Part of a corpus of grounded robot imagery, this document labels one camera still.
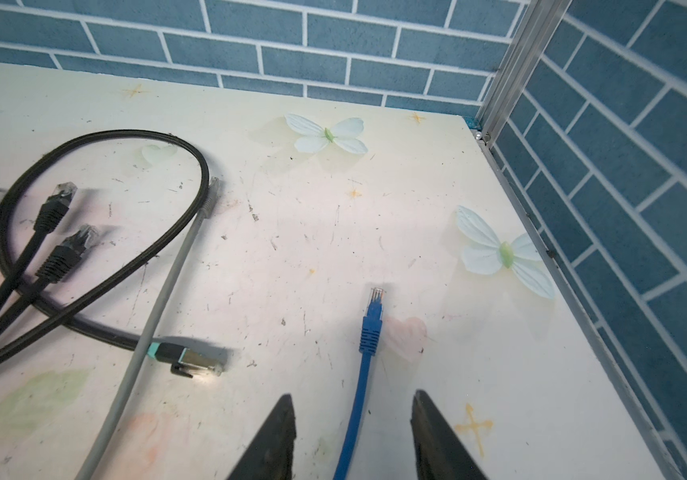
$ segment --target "wall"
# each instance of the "wall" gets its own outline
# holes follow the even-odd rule
[[[0,0],[0,62],[473,117],[528,0]]]
[[[687,478],[687,0],[574,0],[493,151]]]

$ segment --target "white tabletop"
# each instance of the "white tabletop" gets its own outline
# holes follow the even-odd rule
[[[286,113],[327,127],[359,117],[369,152],[329,145],[300,154]],[[100,478],[225,478],[285,392],[296,413],[296,477],[331,478],[372,286],[387,290],[385,324],[349,478],[415,478],[415,389],[452,426],[469,425],[473,408],[479,440],[470,428],[459,437],[491,480],[661,478],[560,293],[542,299],[506,269],[465,270],[456,206],[502,240],[525,228],[463,120],[417,116],[0,64],[0,188],[61,143],[114,128],[175,134],[224,182],[157,334],[228,349],[226,371],[189,380],[146,362]],[[69,155],[16,212],[20,251],[54,186],[80,188],[40,261],[78,225],[101,228],[88,259],[48,289],[61,302],[135,257],[194,197],[193,158],[180,149],[144,157],[150,144],[108,141]],[[140,332],[181,240],[84,314]],[[42,319],[30,309],[2,341]],[[72,478],[129,359],[59,328],[0,366],[0,478]]]

